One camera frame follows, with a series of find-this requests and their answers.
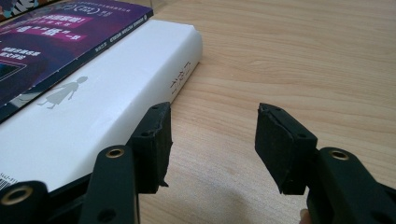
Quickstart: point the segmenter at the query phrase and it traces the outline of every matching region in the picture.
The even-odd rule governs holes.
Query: purple book
[[[72,0],[0,26],[0,122],[152,15],[129,3]]]

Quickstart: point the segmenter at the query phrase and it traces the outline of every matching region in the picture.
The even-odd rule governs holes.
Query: stack of books
[[[193,26],[110,0],[51,4],[0,27],[0,189],[57,189],[172,102],[202,57]]]

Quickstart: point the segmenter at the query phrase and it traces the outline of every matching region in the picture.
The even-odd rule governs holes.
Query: colorful book
[[[112,0],[72,0],[0,27],[0,122],[153,15]]]
[[[0,124],[0,188],[39,180],[52,191],[89,174],[151,106],[175,99],[202,50],[188,24],[149,20],[125,36]]]
[[[0,21],[11,19],[23,12],[42,7],[57,0],[1,0]]]

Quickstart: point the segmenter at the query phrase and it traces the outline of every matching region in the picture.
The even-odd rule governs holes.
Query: gray silhouette of girl
[[[60,87],[52,89],[53,91],[54,90],[59,90],[59,91],[56,91],[55,93],[47,96],[46,97],[47,101],[42,104],[38,104],[38,105],[44,105],[46,103],[51,103],[52,106],[47,107],[47,108],[53,109],[53,107],[55,107],[56,105],[59,105],[70,93],[71,93],[71,95],[69,96],[68,100],[72,99],[74,93],[78,89],[78,85],[85,82],[87,79],[88,79],[87,77],[79,77],[77,79],[77,81],[75,81],[75,82],[70,82],[70,83],[64,84]]]

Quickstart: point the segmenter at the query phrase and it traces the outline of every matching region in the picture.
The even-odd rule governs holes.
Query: wooden surface
[[[298,223],[254,150],[260,102],[357,155],[396,188],[396,1],[154,1],[193,24],[204,56],[173,102],[169,188],[141,195],[142,223]]]

